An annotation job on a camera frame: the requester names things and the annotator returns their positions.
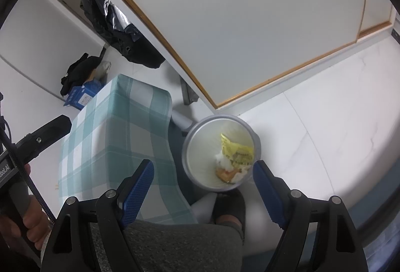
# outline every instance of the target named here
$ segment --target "black slipper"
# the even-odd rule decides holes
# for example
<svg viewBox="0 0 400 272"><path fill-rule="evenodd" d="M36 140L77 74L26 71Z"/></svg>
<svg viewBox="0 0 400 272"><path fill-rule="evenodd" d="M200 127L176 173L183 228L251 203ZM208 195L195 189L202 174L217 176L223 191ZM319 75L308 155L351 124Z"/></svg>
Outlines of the black slipper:
<svg viewBox="0 0 400 272"><path fill-rule="evenodd" d="M212 214L214 221L218 217L225 214L232 215L241 222L242 225L241 230L243 233L242 239L244 240L244 235L245 235L244 231L246 225L246 219L245 219L246 204L243 195L238 189L233 189L225 193L219 193L217 195L217 199L215 200L214 210Z"/></svg>

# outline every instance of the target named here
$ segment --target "metal bolt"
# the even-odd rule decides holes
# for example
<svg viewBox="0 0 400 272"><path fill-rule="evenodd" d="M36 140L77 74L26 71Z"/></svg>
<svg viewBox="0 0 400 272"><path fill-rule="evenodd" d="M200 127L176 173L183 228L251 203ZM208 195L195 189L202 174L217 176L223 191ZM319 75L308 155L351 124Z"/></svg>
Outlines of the metal bolt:
<svg viewBox="0 0 400 272"><path fill-rule="evenodd" d="M108 197L109 199L111 199L112 197L114 197L115 195L117 195L117 192L115 192L113 189L110 189L106 192L106 197Z"/></svg>
<svg viewBox="0 0 400 272"><path fill-rule="evenodd" d="M293 191L291 191L291 196L293 197L300 197L301 196L301 192L294 189Z"/></svg>
<svg viewBox="0 0 400 272"><path fill-rule="evenodd" d="M341 204L342 200L338 196L332 196L332 202L335 204Z"/></svg>
<svg viewBox="0 0 400 272"><path fill-rule="evenodd" d="M67 198L67 204L68 205L74 204L75 200L76 200L75 196L71 196L71 197Z"/></svg>

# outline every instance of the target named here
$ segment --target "blue tissue package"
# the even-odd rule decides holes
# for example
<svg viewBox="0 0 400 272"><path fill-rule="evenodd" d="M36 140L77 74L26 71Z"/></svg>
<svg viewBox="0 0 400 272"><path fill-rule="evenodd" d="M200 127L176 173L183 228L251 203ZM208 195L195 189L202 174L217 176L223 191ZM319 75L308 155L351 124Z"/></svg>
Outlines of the blue tissue package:
<svg viewBox="0 0 400 272"><path fill-rule="evenodd" d="M64 106L71 105L82 110L103 87L104 85L95 79L85 82L83 86L75 86L71 89Z"/></svg>

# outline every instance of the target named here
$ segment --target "yellow plastic packaging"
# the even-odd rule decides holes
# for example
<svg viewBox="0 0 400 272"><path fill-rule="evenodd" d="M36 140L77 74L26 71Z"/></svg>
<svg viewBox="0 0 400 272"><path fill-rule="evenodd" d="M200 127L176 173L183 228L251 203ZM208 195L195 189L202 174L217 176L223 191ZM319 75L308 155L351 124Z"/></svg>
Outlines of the yellow plastic packaging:
<svg viewBox="0 0 400 272"><path fill-rule="evenodd" d="M221 133L223 155L231 160L232 166L240 168L243 165L252 165L254 160L254 148L231 142Z"/></svg>

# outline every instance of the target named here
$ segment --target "green and white checkered fabric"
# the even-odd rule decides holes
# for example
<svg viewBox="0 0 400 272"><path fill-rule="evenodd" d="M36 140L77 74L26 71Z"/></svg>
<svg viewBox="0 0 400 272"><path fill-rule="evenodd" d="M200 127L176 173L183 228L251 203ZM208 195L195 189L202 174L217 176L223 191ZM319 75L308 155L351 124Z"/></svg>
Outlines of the green and white checkered fabric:
<svg viewBox="0 0 400 272"><path fill-rule="evenodd" d="M143 159L154 163L153 184L138 219L163 224L196 223L177 185L168 143L170 94L118 75L72 123L59 166L61 205L69 196L87 200L116 189Z"/></svg>

